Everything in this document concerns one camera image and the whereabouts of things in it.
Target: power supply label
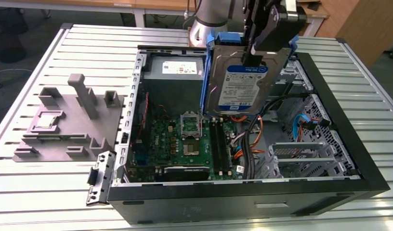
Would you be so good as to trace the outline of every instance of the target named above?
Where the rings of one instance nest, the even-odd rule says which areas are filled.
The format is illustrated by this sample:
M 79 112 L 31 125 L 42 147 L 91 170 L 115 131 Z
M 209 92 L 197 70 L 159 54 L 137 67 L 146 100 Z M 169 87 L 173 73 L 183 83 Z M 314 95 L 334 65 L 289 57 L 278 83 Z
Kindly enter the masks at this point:
M 195 62 L 165 61 L 162 63 L 162 74 L 197 74 Z
M 226 68 L 218 100 L 221 110 L 245 110 L 254 102 L 259 92 L 257 82 L 265 77 L 267 67 L 230 65 Z

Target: green circuit board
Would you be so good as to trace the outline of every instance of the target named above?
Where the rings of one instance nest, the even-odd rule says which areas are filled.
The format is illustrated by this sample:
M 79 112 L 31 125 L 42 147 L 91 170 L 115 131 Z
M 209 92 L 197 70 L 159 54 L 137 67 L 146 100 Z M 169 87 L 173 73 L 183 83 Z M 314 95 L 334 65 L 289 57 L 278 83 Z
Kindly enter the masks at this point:
M 183 121 L 183 130 L 193 131 L 197 128 L 193 121 Z M 181 138 L 179 119 L 157 119 L 151 121 L 150 143 L 147 147 L 146 166 L 203 166 L 210 169 L 207 180 L 233 180 L 235 179 L 234 168 L 231 175 L 222 173 L 219 176 L 213 171 L 213 157 L 210 147 L 209 121 L 201 121 L 201 136 L 197 139 Z M 223 132 L 230 134 L 234 130 L 233 122 L 222 123 Z M 154 170 L 145 166 L 137 168 L 138 182 L 151 182 Z

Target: ram slot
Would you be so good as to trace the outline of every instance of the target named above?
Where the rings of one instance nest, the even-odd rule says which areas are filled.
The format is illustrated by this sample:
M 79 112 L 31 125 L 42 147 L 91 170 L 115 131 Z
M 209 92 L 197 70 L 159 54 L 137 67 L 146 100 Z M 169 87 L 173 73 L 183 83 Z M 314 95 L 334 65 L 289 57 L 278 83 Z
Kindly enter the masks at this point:
M 213 121 L 209 123 L 209 135 L 210 135 L 210 150 L 211 150 L 211 159 L 214 166 L 214 173 L 221 171 L 221 159 L 217 146 L 217 134 L 215 134 L 217 123 Z
M 221 160 L 221 170 L 227 172 L 229 169 L 229 157 L 226 152 L 226 139 L 225 139 L 225 132 L 222 123 L 218 123 L 215 126 L 215 135 L 217 135 L 217 150 L 218 156 Z

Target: wooden cabinet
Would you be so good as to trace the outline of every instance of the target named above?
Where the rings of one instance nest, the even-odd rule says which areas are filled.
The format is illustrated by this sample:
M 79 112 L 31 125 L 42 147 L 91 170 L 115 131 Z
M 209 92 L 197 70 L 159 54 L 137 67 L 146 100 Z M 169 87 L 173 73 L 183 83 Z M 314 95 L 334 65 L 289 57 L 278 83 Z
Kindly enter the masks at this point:
M 393 0 L 321 0 L 329 13 L 317 37 L 342 38 L 369 67 L 393 42 Z

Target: slotted aluminum surface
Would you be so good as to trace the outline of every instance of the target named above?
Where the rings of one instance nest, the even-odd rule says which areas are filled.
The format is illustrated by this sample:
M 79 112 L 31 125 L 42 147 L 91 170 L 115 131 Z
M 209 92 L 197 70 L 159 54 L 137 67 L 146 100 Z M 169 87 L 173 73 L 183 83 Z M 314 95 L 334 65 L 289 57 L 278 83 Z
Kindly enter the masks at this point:
M 0 229 L 99 230 L 130 226 L 107 206 L 85 207 L 93 162 L 14 163 L 13 150 L 35 113 L 43 86 L 61 92 L 70 73 L 82 73 L 94 93 L 115 90 L 129 102 L 137 45 L 186 46 L 186 31 L 74 25 L 61 29 L 0 125 Z M 333 39 L 301 38 L 339 101 L 390 191 L 315 217 L 230 220 L 131 227 L 146 230 L 393 230 L 393 104 Z

